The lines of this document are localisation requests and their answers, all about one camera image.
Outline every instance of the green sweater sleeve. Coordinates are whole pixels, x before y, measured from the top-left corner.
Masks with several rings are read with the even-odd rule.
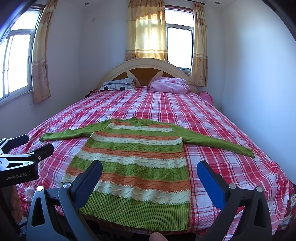
[[[90,137],[91,134],[95,131],[100,131],[109,125],[111,119],[104,120],[99,123],[87,125],[82,128],[78,128],[75,130],[66,129],[63,132],[54,132],[54,133],[45,133],[43,134],[39,140],[40,141],[55,141],[55,140],[65,140],[72,139],[77,137]]]
[[[176,133],[176,135],[183,138],[184,143],[214,147],[214,148],[232,151],[232,152],[239,153],[246,156],[255,157],[252,149],[249,149],[241,145],[237,145],[222,139],[205,136],[203,134],[196,133],[194,131],[191,131],[189,129],[186,129],[174,124],[171,124],[171,126],[173,131]]]

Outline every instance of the curved wooden headboard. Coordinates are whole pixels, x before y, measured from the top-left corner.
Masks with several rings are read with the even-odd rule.
[[[131,59],[113,68],[99,83],[98,89],[102,83],[109,80],[120,80],[127,77],[134,77],[136,87],[150,86],[154,76],[164,76],[170,78],[181,78],[188,81],[189,77],[178,67],[154,58]],[[193,85],[189,85],[190,90],[197,93]]]

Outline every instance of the red and white plaid sheet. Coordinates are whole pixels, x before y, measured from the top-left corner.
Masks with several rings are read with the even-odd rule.
[[[240,188],[254,189],[261,186],[266,194],[271,215],[273,233],[282,223],[288,205],[289,195],[295,194],[291,182],[280,169],[246,134],[228,118],[194,93],[186,95],[152,92],[148,87],[135,91],[104,91],[92,94],[33,129],[28,144],[12,151],[12,154],[27,153],[47,142],[39,137],[47,132],[76,129],[109,118],[127,119],[136,116],[160,122],[171,122],[198,133],[221,138],[245,147],[252,148],[256,158],[191,144],[184,145],[191,180],[191,210],[188,232],[202,233],[210,227],[219,214],[203,188],[197,174],[196,165],[206,160],[211,168],[222,175],[227,183],[235,183]],[[39,163],[39,179],[18,185],[21,206],[24,213],[30,208],[30,197],[25,195],[27,188],[36,189],[60,186],[62,177],[74,155],[87,138],[76,138],[50,142],[54,145],[51,157]],[[232,237],[242,211],[232,223],[225,239]],[[129,232],[149,233],[148,231],[123,228]]]

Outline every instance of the window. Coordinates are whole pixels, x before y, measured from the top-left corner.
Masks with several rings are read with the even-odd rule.
[[[192,63],[194,19],[192,12],[165,9],[168,61],[190,73]]]
[[[27,10],[0,44],[0,105],[32,89],[33,40],[40,15],[39,9]]]

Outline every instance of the beige curtain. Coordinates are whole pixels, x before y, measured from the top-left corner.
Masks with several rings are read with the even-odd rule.
[[[194,3],[194,51],[189,84],[207,87],[207,24],[201,3]]]
[[[38,103],[49,98],[50,90],[47,70],[47,38],[51,25],[51,18],[58,0],[49,0],[38,24],[32,61],[33,100]]]
[[[130,0],[125,61],[134,58],[168,60],[163,0]]]

